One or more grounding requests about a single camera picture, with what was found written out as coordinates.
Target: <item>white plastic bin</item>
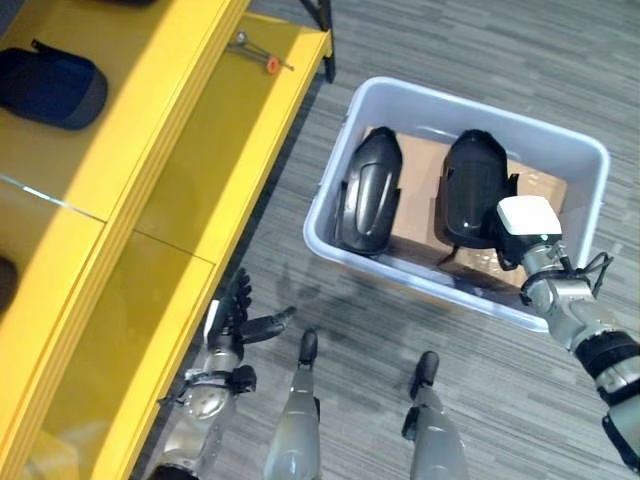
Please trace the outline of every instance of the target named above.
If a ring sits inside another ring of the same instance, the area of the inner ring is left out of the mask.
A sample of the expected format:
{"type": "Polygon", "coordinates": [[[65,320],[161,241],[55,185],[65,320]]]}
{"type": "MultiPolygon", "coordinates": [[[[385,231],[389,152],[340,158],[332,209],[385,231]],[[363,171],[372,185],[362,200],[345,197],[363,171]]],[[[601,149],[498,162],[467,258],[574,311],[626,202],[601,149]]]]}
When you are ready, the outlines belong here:
{"type": "Polygon", "coordinates": [[[376,77],[355,92],[342,131],[304,224],[304,239],[317,255],[333,262],[472,310],[546,331],[546,322],[507,295],[454,279],[442,271],[380,255],[367,258],[331,245],[336,200],[351,156],[367,127],[452,143],[464,130],[487,130],[509,155],[567,182],[560,212],[564,242],[576,266],[584,266],[596,227],[609,171],[609,154],[591,137],[532,118],[393,78],[376,77]]]}

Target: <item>yellow shelf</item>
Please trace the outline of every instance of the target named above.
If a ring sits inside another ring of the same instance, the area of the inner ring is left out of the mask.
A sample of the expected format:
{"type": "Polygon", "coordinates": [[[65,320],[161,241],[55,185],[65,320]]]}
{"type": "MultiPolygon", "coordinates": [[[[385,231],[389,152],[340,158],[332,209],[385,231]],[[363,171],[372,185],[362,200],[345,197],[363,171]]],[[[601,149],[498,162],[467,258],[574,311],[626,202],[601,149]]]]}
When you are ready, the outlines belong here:
{"type": "Polygon", "coordinates": [[[323,56],[330,34],[246,14],[251,41],[284,58],[274,76],[225,53],[140,217],[139,231],[226,264],[323,56]]]}
{"type": "Polygon", "coordinates": [[[0,181],[0,254],[19,288],[0,318],[0,478],[14,478],[29,452],[63,365],[65,318],[104,223],[0,181]]]}
{"type": "Polygon", "coordinates": [[[109,93],[100,117],[80,131],[0,109],[0,173],[101,220],[135,217],[248,3],[27,2],[0,49],[29,50],[37,38],[85,56],[109,93]]]}
{"type": "Polygon", "coordinates": [[[204,313],[213,271],[209,262],[132,234],[42,424],[39,438],[49,442],[36,443],[23,478],[58,478],[61,450],[76,459],[67,467],[78,478],[126,478],[155,400],[204,313]]]}
{"type": "Polygon", "coordinates": [[[38,467],[48,455],[77,463],[63,476],[115,480],[130,473],[156,400],[329,54],[327,33],[252,14],[241,28],[295,70],[270,76],[244,57],[223,55],[78,342],[23,478],[34,471],[58,478],[38,467]]]}
{"type": "Polygon", "coordinates": [[[0,478],[15,478],[140,211],[248,0],[30,0],[0,49],[32,38],[93,60],[105,110],[70,132],[0,109],[0,253],[20,285],[0,320],[0,478]]]}

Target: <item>metal tool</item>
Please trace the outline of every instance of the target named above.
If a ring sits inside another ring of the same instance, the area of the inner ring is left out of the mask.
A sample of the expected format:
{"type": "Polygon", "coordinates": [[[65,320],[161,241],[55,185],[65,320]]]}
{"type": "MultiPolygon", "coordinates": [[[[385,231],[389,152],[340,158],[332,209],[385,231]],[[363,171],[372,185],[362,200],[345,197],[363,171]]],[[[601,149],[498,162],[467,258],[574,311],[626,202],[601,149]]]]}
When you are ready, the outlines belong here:
{"type": "Polygon", "coordinates": [[[236,34],[234,42],[227,46],[227,51],[244,55],[251,60],[263,63],[270,75],[278,73],[280,67],[288,68],[291,71],[294,70],[293,65],[289,65],[280,57],[249,41],[247,32],[243,30],[236,34]]]}

